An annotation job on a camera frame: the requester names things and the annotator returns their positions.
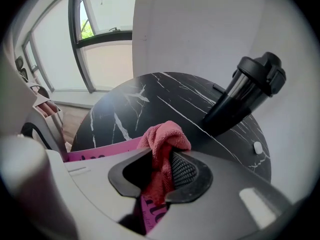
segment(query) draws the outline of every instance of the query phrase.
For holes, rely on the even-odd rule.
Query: white button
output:
[[[253,143],[254,151],[256,154],[260,155],[264,150],[262,149],[262,145],[259,141]]]

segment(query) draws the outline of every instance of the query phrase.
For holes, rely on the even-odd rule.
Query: wooden floor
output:
[[[77,130],[90,109],[66,105],[58,105],[63,112],[63,135],[65,140],[72,145]]]

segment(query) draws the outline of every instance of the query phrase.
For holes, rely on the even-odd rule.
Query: window frame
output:
[[[51,84],[46,72],[44,71],[44,68],[41,64],[41,61],[39,59],[39,56],[38,56],[38,53],[37,53],[37,49],[35,47],[35,43],[34,43],[34,36],[33,36],[33,30],[31,29],[31,31],[27,34],[27,37],[22,45],[22,51],[23,51],[23,54],[24,54],[24,57],[25,57],[25,60],[26,60],[26,63],[28,64],[29,66],[29,69],[32,73],[32,76],[36,79],[35,77],[35,72],[39,70],[44,82],[46,83],[46,85],[48,86],[50,92],[54,92],[55,91],[55,88],[53,87],[53,85]],[[28,56],[28,53],[27,53],[27,44],[30,42],[30,47],[31,47],[31,52],[32,52],[32,55],[34,57],[34,60],[35,60],[35,63],[36,63],[36,67],[35,68],[32,68],[31,66],[31,63],[30,63],[30,60],[29,60],[29,56]]]
[[[95,27],[91,22],[92,17],[83,1],[84,9],[88,17],[88,22],[91,25],[91,29],[94,36],[78,40],[78,37],[80,37],[81,35],[80,3],[81,0],[69,0],[68,4],[69,32],[74,58],[89,93],[93,93],[96,91],[107,92],[103,89],[96,89],[94,83],[92,82],[92,79],[90,78],[90,73],[85,63],[83,54],[81,52],[81,48],[114,41],[132,41],[132,30],[121,30],[115,32],[96,34]]]

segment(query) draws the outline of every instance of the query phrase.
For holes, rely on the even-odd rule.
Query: black lid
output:
[[[237,68],[270,97],[281,90],[287,79],[281,60],[268,51],[256,59],[242,57]]]

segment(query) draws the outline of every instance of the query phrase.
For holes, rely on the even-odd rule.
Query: tree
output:
[[[82,33],[81,33],[82,39],[86,39],[94,36],[94,33],[92,32],[92,29],[91,29],[90,22],[85,19],[81,22],[81,30],[82,30]]]

